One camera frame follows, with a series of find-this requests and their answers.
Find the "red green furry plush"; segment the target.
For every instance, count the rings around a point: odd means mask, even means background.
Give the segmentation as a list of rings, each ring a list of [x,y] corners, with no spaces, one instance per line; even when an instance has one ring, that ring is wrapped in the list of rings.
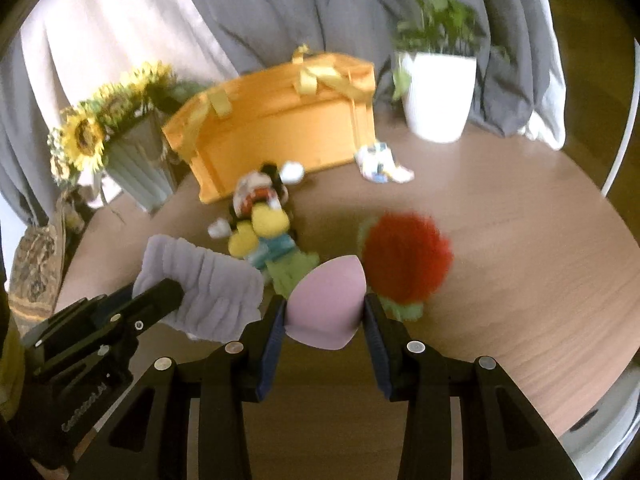
[[[360,223],[357,252],[370,292],[400,322],[422,318],[454,262],[435,221],[416,212],[386,212]]]

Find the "patterned brown fabric bag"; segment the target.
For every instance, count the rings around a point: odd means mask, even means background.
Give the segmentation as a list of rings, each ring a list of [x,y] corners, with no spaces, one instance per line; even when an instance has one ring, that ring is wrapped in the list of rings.
[[[21,336],[50,318],[60,292],[66,248],[64,200],[46,226],[29,226],[17,245],[9,281],[9,307]]]

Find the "Mickey Mouse plush toy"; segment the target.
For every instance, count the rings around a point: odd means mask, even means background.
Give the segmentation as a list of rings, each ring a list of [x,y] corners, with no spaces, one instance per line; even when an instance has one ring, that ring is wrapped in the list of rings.
[[[213,240],[225,240],[228,253],[262,272],[265,282],[282,297],[320,264],[315,252],[297,245],[293,216],[286,209],[288,188],[305,177],[300,162],[279,166],[265,162],[235,185],[229,213],[207,228]]]

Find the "cartoon tissue pack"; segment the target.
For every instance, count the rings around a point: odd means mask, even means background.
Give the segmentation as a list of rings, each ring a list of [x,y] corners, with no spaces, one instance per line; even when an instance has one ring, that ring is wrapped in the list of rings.
[[[360,174],[370,182],[404,184],[414,179],[412,170],[395,162],[393,152],[385,142],[363,146],[355,160]]]

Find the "orange plastic crate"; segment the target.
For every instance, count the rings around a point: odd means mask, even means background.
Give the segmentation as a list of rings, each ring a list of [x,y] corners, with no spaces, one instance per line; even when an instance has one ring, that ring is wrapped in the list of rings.
[[[347,164],[376,141],[373,63],[299,47],[290,62],[217,84],[163,126],[209,204],[265,162],[307,171]]]

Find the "white sheer curtain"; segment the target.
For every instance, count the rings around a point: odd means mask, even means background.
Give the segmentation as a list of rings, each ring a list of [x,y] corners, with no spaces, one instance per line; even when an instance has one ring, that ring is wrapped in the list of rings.
[[[213,84],[238,74],[192,0],[40,0],[21,27],[23,58],[49,128],[60,111],[145,63]]]

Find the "white pot green plant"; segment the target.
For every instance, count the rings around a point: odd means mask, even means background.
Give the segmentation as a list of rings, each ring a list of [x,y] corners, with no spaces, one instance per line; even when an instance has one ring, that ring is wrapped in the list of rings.
[[[451,144],[471,113],[486,34],[476,10],[460,0],[412,3],[413,16],[398,20],[393,36],[393,99],[415,136]]]

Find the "pink makeup sponge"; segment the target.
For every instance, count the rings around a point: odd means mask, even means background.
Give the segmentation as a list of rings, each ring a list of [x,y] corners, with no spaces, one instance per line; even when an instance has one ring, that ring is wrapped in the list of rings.
[[[366,293],[366,274],[357,256],[322,263],[288,297],[285,333],[311,348],[341,350],[357,333]]]

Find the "white curved lamp pole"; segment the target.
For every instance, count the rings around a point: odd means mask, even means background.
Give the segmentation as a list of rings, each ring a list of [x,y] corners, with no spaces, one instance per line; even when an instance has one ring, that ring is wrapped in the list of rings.
[[[612,162],[608,175],[600,189],[603,197],[608,196],[611,191],[615,180],[622,168],[625,156],[628,151],[632,134],[634,133],[634,124],[636,123],[638,109],[639,109],[639,96],[640,96],[640,49],[639,41],[634,39],[634,81],[632,82],[631,97],[628,107],[627,119],[625,122],[625,128],[620,138],[620,145],[618,146],[615,158]]]

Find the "sunflower bouquet grey vase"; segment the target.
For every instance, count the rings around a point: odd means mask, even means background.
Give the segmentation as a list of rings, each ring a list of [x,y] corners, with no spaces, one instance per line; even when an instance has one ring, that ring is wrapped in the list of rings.
[[[77,191],[88,177],[94,197],[106,204],[103,181],[109,178],[154,214],[177,188],[170,168],[177,156],[162,125],[203,88],[167,63],[144,63],[63,108],[61,125],[48,134],[54,182],[65,192]]]

